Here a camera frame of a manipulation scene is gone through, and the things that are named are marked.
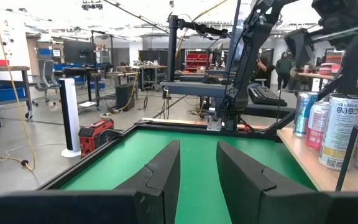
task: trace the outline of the dark jacket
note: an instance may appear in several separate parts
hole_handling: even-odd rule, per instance
[[[289,74],[292,68],[292,62],[288,58],[283,57],[284,53],[281,56],[281,59],[276,63],[277,73],[286,73]]]

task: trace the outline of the green felt surface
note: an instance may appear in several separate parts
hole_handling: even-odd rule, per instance
[[[181,182],[175,223],[231,223],[216,167],[218,141],[226,141],[275,171],[314,189],[282,143],[151,130],[137,130],[62,189],[111,190],[143,168],[172,140],[180,140],[181,147]]]

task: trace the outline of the office chair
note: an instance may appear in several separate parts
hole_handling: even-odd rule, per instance
[[[59,89],[59,84],[57,83],[55,75],[53,74],[54,63],[55,62],[53,60],[45,60],[43,63],[41,76],[32,75],[33,77],[36,77],[37,84],[35,89],[40,92],[44,92],[44,96],[32,100],[32,103],[35,106],[38,106],[38,103],[43,101],[46,103],[52,101],[53,105],[56,105],[56,99],[48,96],[48,90],[55,90],[55,93],[57,94],[57,90]]]

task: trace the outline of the keyboard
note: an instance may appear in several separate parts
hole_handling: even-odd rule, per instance
[[[269,88],[260,86],[258,88],[250,88],[249,96],[255,104],[287,106],[287,102],[278,98]]]

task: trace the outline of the concrete floor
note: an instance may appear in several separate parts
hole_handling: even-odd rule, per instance
[[[86,90],[77,91],[81,98],[86,98]],[[149,103],[146,109],[143,107],[143,100],[145,95],[149,95]],[[131,127],[136,121],[141,118],[152,118],[161,110],[162,97],[161,91],[155,92],[150,90],[148,92],[140,91],[139,99],[135,102],[135,108],[128,112],[114,114],[111,118],[114,120],[116,129],[127,129]],[[40,96],[40,93],[32,89],[32,98]],[[187,110],[192,110],[196,104],[195,96],[187,96],[181,100],[181,95],[173,95],[171,105],[178,101],[170,108],[170,119],[180,119],[187,121],[200,121],[199,116],[187,113]],[[288,103],[289,107],[294,108],[296,105],[296,98],[290,93],[283,93],[282,96]],[[27,146],[22,125],[21,116],[18,114],[16,104],[4,105],[1,107],[2,128],[0,128],[0,156],[5,156],[5,152],[20,146]],[[91,124],[99,119],[99,115],[104,113],[105,108],[97,111],[95,107],[83,110],[80,114],[80,125],[85,126]],[[262,118],[255,116],[244,116],[243,118],[251,125],[270,125],[275,122],[272,118]],[[26,122],[31,143],[35,146],[36,169],[34,173],[22,168],[20,164],[15,161],[0,161],[0,194],[15,191],[15,190],[33,190],[77,163],[80,158],[65,159],[60,153],[65,148],[65,144],[58,144],[65,142],[65,134],[63,127],[62,108],[59,103],[57,105],[46,105],[40,103],[38,107],[34,107],[34,117],[32,121]],[[44,144],[57,144],[53,146],[39,146]],[[11,153],[12,157],[20,159],[27,159],[32,165],[31,153],[28,147],[24,147]]]

